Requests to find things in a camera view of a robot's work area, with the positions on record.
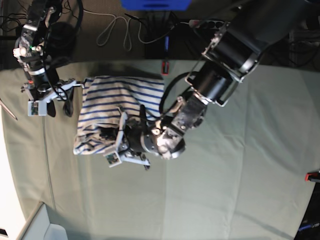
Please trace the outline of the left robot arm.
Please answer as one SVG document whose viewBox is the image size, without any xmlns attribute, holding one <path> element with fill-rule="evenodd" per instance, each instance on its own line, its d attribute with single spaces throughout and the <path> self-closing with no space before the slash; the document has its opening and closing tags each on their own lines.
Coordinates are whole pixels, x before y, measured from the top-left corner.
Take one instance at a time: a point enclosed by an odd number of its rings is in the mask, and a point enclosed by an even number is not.
<svg viewBox="0 0 320 240">
<path fill-rule="evenodd" d="M 168 109 L 161 108 L 151 123 L 144 107 L 137 122 L 121 114 L 115 142 L 104 153 L 110 167 L 129 162 L 149 169 L 146 154 L 178 158 L 186 149 L 186 132 L 203 122 L 208 105 L 225 106 L 266 50 L 319 5 L 317 0 L 247 0 L 231 22 L 214 34 L 201 55 L 200 70 L 180 75 L 189 87 Z"/>
</svg>

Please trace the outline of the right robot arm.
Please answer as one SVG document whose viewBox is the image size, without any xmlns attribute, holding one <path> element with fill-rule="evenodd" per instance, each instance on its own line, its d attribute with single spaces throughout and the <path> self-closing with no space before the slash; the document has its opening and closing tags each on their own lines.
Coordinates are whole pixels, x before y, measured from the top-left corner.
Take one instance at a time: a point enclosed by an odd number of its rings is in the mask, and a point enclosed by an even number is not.
<svg viewBox="0 0 320 240">
<path fill-rule="evenodd" d="M 27 95 L 27 114 L 30 117 L 55 117 L 54 100 L 63 102 L 64 114 L 74 112 L 74 89 L 82 84 L 71 78 L 63 80 L 57 69 L 71 63 L 77 36 L 81 29 L 84 7 L 78 0 L 75 25 L 60 21 L 61 0 L 33 0 L 15 41 L 13 56 L 22 67 L 27 81 L 20 91 Z"/>
</svg>

